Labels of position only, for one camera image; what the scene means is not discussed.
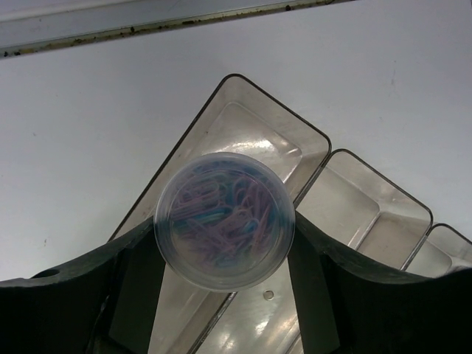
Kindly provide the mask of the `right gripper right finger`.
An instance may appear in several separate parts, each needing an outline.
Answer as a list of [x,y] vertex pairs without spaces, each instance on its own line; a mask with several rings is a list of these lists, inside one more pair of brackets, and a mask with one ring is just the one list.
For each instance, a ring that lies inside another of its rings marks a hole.
[[288,255],[305,353],[469,353],[471,271],[391,268],[296,216]]

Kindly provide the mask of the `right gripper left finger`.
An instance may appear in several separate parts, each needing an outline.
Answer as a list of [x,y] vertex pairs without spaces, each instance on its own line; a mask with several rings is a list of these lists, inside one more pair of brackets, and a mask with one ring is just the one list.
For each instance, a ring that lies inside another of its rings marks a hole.
[[148,218],[69,262],[1,282],[1,352],[147,353],[164,268]]

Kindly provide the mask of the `paperclip jar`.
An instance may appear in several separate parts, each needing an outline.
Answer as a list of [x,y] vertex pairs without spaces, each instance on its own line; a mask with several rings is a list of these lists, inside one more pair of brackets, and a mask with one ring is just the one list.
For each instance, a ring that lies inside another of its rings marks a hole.
[[165,185],[153,217],[166,264],[214,292],[258,285],[283,264],[295,231],[286,186],[269,167],[239,153],[196,157]]

